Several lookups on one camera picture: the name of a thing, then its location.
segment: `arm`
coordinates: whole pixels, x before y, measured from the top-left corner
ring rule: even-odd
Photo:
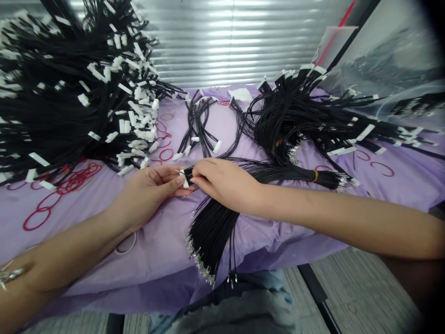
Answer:
[[[86,274],[122,240],[145,225],[170,196],[187,196],[177,166],[156,166],[135,173],[112,205],[18,256],[8,272],[23,275],[0,288],[0,334],[14,333]]]
[[[445,255],[445,224],[398,204],[342,193],[262,185],[230,161],[204,159],[192,182],[226,207],[285,221],[382,255],[438,259]]]

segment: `purple cloth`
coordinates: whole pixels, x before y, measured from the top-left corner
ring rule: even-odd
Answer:
[[[252,96],[258,94],[254,86],[210,89],[205,94],[228,101],[227,89],[240,87],[247,87]],[[163,100],[159,117],[166,126],[167,133],[172,136],[160,140],[160,146],[167,145],[169,141],[171,144],[166,148],[158,148],[150,156],[154,160],[159,160],[159,154],[164,149],[171,148],[176,152],[187,129],[187,111],[184,102],[180,100]],[[228,105],[215,104],[211,107],[207,129],[222,140],[219,153],[226,151],[235,139],[235,112]],[[374,198],[425,212],[444,199],[443,161],[391,145],[388,145],[388,150],[382,155],[375,155],[366,149],[361,151],[334,156],[337,163],[361,182],[360,186],[347,188],[346,193],[369,196],[369,192]],[[171,151],[166,151],[162,153],[162,158],[166,159],[170,155]],[[245,136],[241,138],[233,156],[256,160],[266,158],[262,149]],[[202,152],[198,145],[188,158],[166,163],[191,166],[201,158]],[[297,159],[301,161],[302,167],[308,169],[329,166],[310,142],[297,153]],[[0,233],[0,263],[7,262],[29,247],[102,211],[122,190],[129,177],[130,175],[126,175],[121,178],[104,167],[85,188],[64,195],[52,209],[48,220],[33,231],[24,231],[22,224],[50,192],[46,189],[34,191],[29,185],[15,191],[0,188],[0,221],[3,222]],[[326,191],[313,183],[280,184]],[[193,211],[204,197],[203,192],[197,191],[184,199],[168,200],[150,223],[138,232],[133,249],[125,255],[110,254],[73,284],[63,297],[55,300],[43,316],[68,313],[80,308],[126,314],[174,314],[183,306],[209,293],[211,287],[200,277],[193,260],[188,261],[189,254],[185,246],[185,236],[192,222]],[[46,213],[38,213],[34,218],[41,222],[45,217]],[[30,226],[36,224],[37,220],[31,222]],[[131,245],[132,240],[133,236],[130,236],[122,247]],[[236,224],[236,263],[240,272],[296,266],[326,257],[346,246],[326,235],[287,223],[241,215]],[[227,272],[226,250],[216,280],[217,285]]]

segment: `jeans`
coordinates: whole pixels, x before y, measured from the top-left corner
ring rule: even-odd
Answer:
[[[172,325],[172,323],[179,317],[189,312],[207,305],[218,305],[222,300],[230,297],[240,297],[244,291],[267,289],[271,292],[276,292],[283,295],[287,303],[292,305],[291,296],[284,289],[284,272],[283,270],[258,271],[252,274],[237,274],[237,281],[227,283],[224,280],[219,287],[212,291],[207,296],[201,298],[193,304],[184,307],[178,312],[176,316],[161,315],[159,313],[150,314],[150,327],[148,334],[163,334]]]

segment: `left hand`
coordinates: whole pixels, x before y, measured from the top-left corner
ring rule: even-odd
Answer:
[[[188,196],[196,188],[183,189],[182,166],[161,165],[137,171],[119,196],[105,210],[109,219],[123,224],[128,232],[142,228],[169,197]]]

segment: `tiled floor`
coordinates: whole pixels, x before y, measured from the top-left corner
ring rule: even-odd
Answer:
[[[343,334],[412,333],[421,315],[390,271],[374,255],[352,248],[312,263]],[[287,269],[286,288],[303,334],[329,334],[297,269]],[[48,319],[26,334],[105,334],[108,315],[77,312]],[[146,314],[126,317],[125,334],[147,333]]]

